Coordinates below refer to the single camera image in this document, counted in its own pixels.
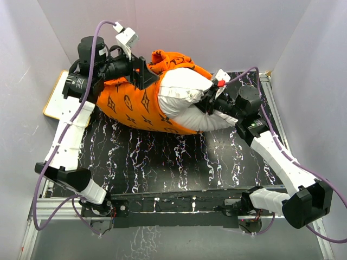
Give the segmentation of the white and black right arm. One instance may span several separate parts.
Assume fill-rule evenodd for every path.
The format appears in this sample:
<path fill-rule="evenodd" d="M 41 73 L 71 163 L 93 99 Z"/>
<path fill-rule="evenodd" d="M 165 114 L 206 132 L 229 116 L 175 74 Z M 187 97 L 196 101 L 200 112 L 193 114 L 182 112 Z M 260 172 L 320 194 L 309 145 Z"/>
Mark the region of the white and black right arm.
<path fill-rule="evenodd" d="M 256 186 L 242 194 L 242 210 L 248 215 L 267 210 L 282 215 L 289 224 L 300 229 L 330 212 L 332 188 L 314 175 L 303 171 L 295 161 L 284 155 L 287 150 L 269 129 L 260 114 L 262 99 L 252 85 L 242 86 L 236 99 L 213 85 L 197 107 L 207 113 L 221 112 L 237 119 L 237 134 L 252 150 L 263 157 L 282 181 L 286 193 Z"/>

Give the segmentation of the white pillow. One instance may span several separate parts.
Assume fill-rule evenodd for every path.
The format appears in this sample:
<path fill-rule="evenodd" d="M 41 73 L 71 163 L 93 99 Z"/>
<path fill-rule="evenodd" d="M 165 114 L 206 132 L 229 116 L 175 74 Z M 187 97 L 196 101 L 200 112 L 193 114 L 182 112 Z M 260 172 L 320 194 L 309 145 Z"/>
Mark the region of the white pillow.
<path fill-rule="evenodd" d="M 195 104 L 212 85 L 211 80 L 192 69 L 169 70 L 160 82 L 160 109 L 169 119 L 192 131 L 209 132 L 234 127 L 236 118 L 217 110 L 208 115 L 196 107 Z"/>

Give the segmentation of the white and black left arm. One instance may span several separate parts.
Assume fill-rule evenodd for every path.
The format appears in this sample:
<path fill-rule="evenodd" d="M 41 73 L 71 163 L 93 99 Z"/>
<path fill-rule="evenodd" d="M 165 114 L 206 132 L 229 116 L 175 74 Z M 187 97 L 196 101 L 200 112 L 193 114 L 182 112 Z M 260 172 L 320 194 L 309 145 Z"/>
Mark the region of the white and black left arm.
<path fill-rule="evenodd" d="M 44 162 L 36 163 L 34 168 L 36 173 L 92 203 L 100 216 L 111 212 L 112 203 L 106 199 L 107 191 L 94 182 L 90 170 L 78 166 L 80 144 L 104 82 L 124 77 L 136 90 L 143 90 L 159 79 L 149 71 L 142 56 L 131 53 L 137 40 L 137 36 L 117 36 L 117 44 L 109 48 L 102 37 L 81 39 L 79 58 L 70 67 L 63 85 L 52 147 Z"/>

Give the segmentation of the orange patterned plush pillowcase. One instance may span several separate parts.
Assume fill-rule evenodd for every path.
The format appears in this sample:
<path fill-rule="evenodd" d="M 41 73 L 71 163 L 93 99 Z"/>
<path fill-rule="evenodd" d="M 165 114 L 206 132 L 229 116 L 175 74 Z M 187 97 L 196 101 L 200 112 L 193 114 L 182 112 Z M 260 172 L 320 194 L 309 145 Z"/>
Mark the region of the orange patterned plush pillowcase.
<path fill-rule="evenodd" d="M 149 69 L 159 76 L 159 81 L 144 90 L 136 88 L 125 78 L 104 83 L 97 107 L 110 118 L 136 129 L 173 134 L 197 134 L 169 119 L 160 109 L 158 93 L 160 82 L 169 70 L 189 68 L 211 80 L 212 75 L 181 53 L 156 50 L 152 53 Z"/>

